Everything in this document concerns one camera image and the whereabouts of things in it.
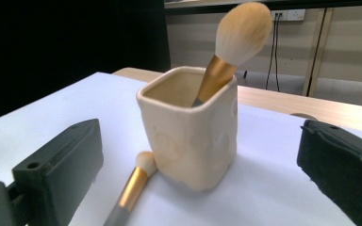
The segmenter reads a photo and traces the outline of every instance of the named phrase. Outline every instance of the ceramic cup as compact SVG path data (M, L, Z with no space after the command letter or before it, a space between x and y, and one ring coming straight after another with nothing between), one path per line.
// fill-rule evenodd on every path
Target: ceramic cup
M191 107L204 74L204 68L175 68L137 92L157 168L194 190L215 187L237 152L237 80Z

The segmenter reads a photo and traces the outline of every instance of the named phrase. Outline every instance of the square ceramic pot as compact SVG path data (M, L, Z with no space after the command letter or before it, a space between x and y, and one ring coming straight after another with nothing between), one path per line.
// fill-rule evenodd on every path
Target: square ceramic pot
M191 107L204 74L204 68L175 68L137 93L157 168L194 190L215 187L237 152L237 80Z

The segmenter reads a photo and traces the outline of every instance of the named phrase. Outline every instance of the white table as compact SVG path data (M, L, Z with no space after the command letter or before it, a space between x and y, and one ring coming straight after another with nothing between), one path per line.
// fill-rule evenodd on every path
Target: white table
M134 79L96 73L0 118L0 181L67 127L99 119L105 163L70 225L103 225L150 150ZM161 173L150 179L128 225L354 225L296 165L304 119L239 105L238 154L221 183L195 192ZM353 131L362 137L362 132Z

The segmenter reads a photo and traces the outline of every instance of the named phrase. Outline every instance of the brush bristles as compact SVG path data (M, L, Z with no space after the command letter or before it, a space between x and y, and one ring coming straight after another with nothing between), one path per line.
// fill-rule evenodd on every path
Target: brush bristles
M231 9L220 21L216 36L216 56L239 66L257 54L272 30L269 9L257 2Z
M152 152L139 153L137 155L135 167L141 168L148 174L148 177L150 177L157 170L154 154Z

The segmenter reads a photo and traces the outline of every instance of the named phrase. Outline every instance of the makeup brush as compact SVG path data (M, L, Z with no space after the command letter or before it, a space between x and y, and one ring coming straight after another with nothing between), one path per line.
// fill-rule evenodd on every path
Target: makeup brush
M272 16L261 3L231 9L220 21L215 55L209 62L193 106L201 105L227 84L237 67L257 54L272 30Z
M157 170L154 155L151 152L141 152L137 155L135 168L105 221L105 226L125 225L132 208L137 202L148 178Z

